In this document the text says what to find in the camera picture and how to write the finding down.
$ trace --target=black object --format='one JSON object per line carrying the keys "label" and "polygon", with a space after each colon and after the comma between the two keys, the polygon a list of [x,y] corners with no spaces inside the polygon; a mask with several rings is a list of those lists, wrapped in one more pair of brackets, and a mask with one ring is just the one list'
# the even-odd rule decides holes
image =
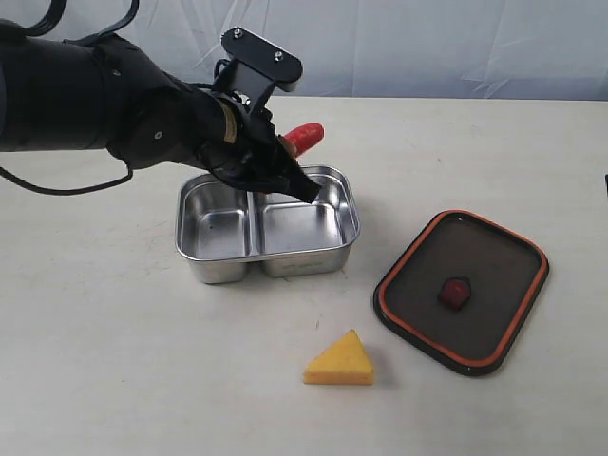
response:
{"label": "black object", "polygon": [[437,215],[389,270],[373,308],[391,331],[453,371],[504,361],[549,272],[529,240],[463,211]]}
{"label": "black object", "polygon": [[128,181],[133,170],[162,162],[208,170],[240,190],[282,193],[312,202],[320,186],[285,149],[265,107],[276,88],[294,90],[302,65],[284,49],[243,28],[228,30],[230,59],[212,84],[189,84],[159,69],[116,34],[127,15],[81,40],[39,38],[63,15],[52,0],[31,28],[0,23],[0,151],[107,149],[126,178],[77,190],[51,190],[3,168],[0,175],[28,190],[76,195]]}

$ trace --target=white backdrop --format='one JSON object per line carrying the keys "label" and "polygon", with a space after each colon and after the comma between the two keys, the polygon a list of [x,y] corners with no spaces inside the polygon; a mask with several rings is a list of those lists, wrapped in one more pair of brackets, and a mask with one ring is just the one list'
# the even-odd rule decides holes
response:
{"label": "white backdrop", "polygon": [[[130,0],[69,0],[53,38],[115,22]],[[0,0],[37,21],[49,0]],[[209,81],[221,33],[243,26],[295,53],[296,95],[608,98],[606,0],[142,0],[123,36],[169,72]]]}

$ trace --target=white table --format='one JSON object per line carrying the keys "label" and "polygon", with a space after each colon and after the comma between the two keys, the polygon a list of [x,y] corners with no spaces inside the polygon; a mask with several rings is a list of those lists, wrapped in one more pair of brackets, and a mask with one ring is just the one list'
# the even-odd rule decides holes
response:
{"label": "white table", "polygon": [[[197,282],[164,165],[99,194],[0,182],[0,454],[603,455],[608,451],[608,105],[275,98],[321,122],[303,163],[350,179],[344,274]],[[2,154],[58,187],[115,179],[105,153]],[[460,208],[537,242],[551,276],[503,368],[469,379],[385,329],[371,293],[429,219]],[[355,328],[371,388],[305,386]]]}

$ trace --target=yellow triangular block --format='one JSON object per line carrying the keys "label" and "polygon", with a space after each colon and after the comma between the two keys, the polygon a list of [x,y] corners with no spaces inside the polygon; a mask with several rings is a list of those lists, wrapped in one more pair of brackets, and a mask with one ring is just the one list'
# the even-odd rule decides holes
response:
{"label": "yellow triangular block", "polygon": [[312,385],[372,385],[373,380],[373,364],[354,330],[335,341],[304,371],[304,383]]}

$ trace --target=red object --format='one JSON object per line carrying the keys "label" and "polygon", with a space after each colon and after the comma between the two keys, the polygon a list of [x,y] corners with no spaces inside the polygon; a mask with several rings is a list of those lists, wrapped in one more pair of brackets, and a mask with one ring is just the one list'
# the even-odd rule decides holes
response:
{"label": "red object", "polygon": [[295,146],[295,156],[299,157],[320,143],[324,136],[323,125],[320,123],[305,123],[287,133],[284,138]]}
{"label": "red object", "polygon": [[471,287],[463,278],[451,278],[439,293],[439,300],[454,310],[459,310],[471,298]]}

